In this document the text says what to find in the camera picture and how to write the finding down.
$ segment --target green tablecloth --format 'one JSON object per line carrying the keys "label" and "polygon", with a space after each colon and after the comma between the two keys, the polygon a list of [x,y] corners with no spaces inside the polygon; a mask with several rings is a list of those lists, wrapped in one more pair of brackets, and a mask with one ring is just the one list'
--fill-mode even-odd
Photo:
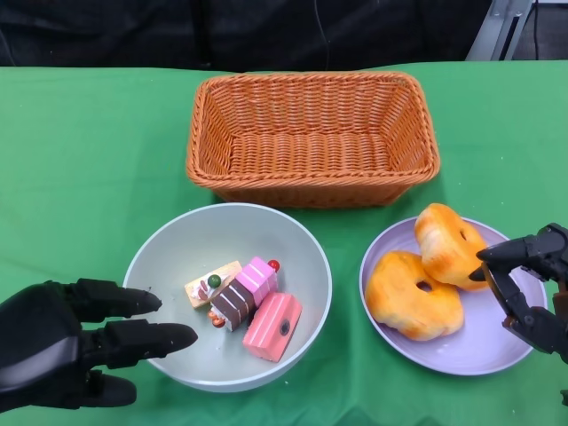
{"label": "green tablecloth", "polygon": [[[432,201],[510,236],[568,225],[568,62],[395,69],[425,89],[442,171],[385,209],[287,210],[319,240],[334,277],[327,324],[296,367],[261,389],[214,395],[142,362],[119,373],[138,386],[133,406],[30,407],[0,415],[0,424],[566,424],[558,392],[568,388],[568,366],[557,355],[533,352],[484,377],[432,372],[375,332],[358,279],[375,236]],[[159,226],[214,202],[184,170],[193,93],[211,75],[0,69],[0,300],[46,279],[121,282]]]}

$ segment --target pink cake slice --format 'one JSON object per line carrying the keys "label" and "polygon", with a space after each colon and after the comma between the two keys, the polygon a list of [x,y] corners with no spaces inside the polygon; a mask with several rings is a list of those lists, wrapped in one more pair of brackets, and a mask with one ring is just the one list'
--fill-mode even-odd
{"label": "pink cake slice", "polygon": [[260,257],[254,257],[242,268],[236,279],[255,298],[256,307],[260,306],[270,292],[278,289],[276,272]]}
{"label": "pink cake slice", "polygon": [[302,305],[295,297],[271,293],[256,311],[242,343],[259,358],[280,361],[301,313]]}

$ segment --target wicker basket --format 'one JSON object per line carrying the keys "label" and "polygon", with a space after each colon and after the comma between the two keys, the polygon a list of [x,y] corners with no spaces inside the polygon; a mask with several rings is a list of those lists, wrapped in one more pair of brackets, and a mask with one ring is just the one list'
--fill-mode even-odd
{"label": "wicker basket", "polygon": [[424,94],[409,75],[232,75],[195,95],[187,175],[226,201],[386,205],[439,167]]}

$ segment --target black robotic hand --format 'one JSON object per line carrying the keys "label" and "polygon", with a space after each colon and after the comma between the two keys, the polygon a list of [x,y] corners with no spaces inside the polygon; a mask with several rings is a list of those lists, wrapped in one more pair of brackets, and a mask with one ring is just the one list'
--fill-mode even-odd
{"label": "black robotic hand", "polygon": [[157,311],[153,294],[119,288],[112,281],[47,281],[0,304],[0,413],[21,406],[126,406],[136,400],[133,383],[103,375],[95,366],[122,368],[163,358],[190,346],[197,335],[181,324],[145,319],[101,322]]}
{"label": "black robotic hand", "polygon": [[[528,235],[481,250],[481,268],[469,277],[487,280],[506,318],[503,326],[541,352],[557,352],[568,364],[568,229],[557,224]],[[542,281],[554,280],[558,293],[552,297],[555,313],[529,306],[525,295],[510,278],[521,267]],[[568,406],[568,390],[562,390]]]}

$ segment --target black curtain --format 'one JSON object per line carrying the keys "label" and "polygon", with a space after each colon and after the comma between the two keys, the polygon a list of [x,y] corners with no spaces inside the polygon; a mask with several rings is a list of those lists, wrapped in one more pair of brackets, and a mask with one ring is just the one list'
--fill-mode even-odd
{"label": "black curtain", "polygon": [[239,72],[463,60],[491,3],[316,1],[327,41],[314,0],[0,0],[0,65]]}

